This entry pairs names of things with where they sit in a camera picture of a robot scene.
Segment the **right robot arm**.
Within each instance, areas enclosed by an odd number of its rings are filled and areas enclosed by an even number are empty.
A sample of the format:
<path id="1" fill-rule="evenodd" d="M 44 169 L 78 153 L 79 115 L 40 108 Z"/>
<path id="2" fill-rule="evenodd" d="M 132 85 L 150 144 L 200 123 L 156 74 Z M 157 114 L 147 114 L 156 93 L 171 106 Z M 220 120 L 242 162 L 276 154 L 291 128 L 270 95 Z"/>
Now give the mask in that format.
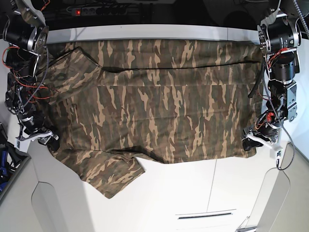
<path id="1" fill-rule="evenodd" d="M 52 151 L 59 149 L 59 136 L 36 102 L 39 90 L 47 89 L 43 83 L 49 68 L 48 32 L 41 10 L 31 1 L 0 2 L 0 37 L 9 44 L 2 55 L 3 65 L 10 70 L 5 105 L 17 116 L 20 132 L 14 146 L 24 153 L 35 140 Z"/>

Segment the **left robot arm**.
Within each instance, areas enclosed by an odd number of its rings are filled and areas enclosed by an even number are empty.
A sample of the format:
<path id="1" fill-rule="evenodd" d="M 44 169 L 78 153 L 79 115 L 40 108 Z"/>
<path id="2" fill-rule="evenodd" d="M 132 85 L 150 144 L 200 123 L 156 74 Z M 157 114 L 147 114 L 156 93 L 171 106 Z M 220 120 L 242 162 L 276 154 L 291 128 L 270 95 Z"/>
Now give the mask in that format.
<path id="1" fill-rule="evenodd" d="M 297 48 L 302 38 L 298 20 L 293 2 L 270 0 L 257 26 L 263 63 L 248 97 L 254 96 L 267 75 L 268 82 L 264 83 L 267 110 L 252 126 L 244 128 L 242 146 L 245 151 L 264 145 L 274 148 L 284 121 L 292 122 L 297 117 L 294 77 L 300 72 Z"/>

